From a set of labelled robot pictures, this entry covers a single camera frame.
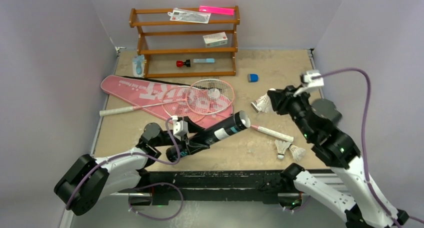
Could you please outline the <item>pink badminton racket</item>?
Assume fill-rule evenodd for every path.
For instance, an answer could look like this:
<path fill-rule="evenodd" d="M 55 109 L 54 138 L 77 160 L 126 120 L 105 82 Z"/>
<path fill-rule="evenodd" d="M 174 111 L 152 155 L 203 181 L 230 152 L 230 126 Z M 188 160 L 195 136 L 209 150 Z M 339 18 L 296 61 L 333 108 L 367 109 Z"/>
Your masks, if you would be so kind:
<path fill-rule="evenodd" d="M 193 122 L 197 123 L 200 122 L 205 117 L 205 115 L 197 114 L 189 108 L 187 102 L 185 101 L 186 93 L 188 90 L 188 86 L 177 86 L 166 91 L 162 96 L 162 101 L 159 103 L 101 110 L 99 111 L 99 115 L 101 117 L 104 117 L 160 106 L 163 108 L 163 110 L 167 113 L 169 117 L 189 117 Z"/>
<path fill-rule="evenodd" d="M 219 79 L 202 79 L 193 83 L 185 93 L 187 106 L 200 115 L 212 115 L 226 110 L 234 101 L 232 86 Z"/>

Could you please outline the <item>black shuttlecock tube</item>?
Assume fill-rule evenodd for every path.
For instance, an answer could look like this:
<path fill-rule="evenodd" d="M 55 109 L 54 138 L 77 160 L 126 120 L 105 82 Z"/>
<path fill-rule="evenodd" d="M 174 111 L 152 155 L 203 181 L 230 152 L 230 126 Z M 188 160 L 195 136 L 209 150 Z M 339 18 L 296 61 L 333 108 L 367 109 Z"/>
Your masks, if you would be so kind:
<path fill-rule="evenodd" d="M 193 136 L 178 144 L 180 157 L 194 155 L 207 150 L 211 145 L 218 143 L 232 135 L 251 127 L 251 121 L 243 110 L 221 120 L 220 122 L 200 129 Z"/>

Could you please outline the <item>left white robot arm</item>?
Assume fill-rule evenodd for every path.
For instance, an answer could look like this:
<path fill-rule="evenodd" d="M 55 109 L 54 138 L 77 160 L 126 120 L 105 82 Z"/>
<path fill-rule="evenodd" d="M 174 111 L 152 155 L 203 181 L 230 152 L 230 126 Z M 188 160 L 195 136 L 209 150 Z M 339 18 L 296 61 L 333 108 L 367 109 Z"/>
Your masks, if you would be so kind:
<path fill-rule="evenodd" d="M 141 174 L 158 162 L 176 165 L 193 142 L 188 134 L 200 134 L 205 128 L 187 116 L 172 116 L 165 121 L 165 129 L 155 122 L 148 123 L 138 143 L 131 149 L 112 156 L 95 158 L 80 156 L 53 191 L 65 203 L 65 208 L 80 216 L 87 213 L 98 200 L 110 194 L 134 189 L 146 191 L 149 179 Z"/>

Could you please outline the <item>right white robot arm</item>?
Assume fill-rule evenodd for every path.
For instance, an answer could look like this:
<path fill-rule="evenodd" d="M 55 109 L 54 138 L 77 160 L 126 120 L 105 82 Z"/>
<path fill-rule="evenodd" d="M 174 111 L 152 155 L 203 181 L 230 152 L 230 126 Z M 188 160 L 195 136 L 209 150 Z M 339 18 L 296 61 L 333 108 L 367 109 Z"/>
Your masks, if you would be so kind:
<path fill-rule="evenodd" d="M 365 170 L 365 154 L 354 140 L 338 128 L 342 118 L 328 99 L 309 101 L 310 95 L 295 95 L 296 87 L 269 89 L 267 96 L 278 115 L 289 115 L 312 151 L 335 173 L 348 190 L 343 194 L 316 179 L 297 163 L 281 173 L 280 184 L 288 192 L 304 192 L 339 216 L 348 228 L 390 228 L 404 225 L 409 215 L 395 208 L 373 184 Z"/>

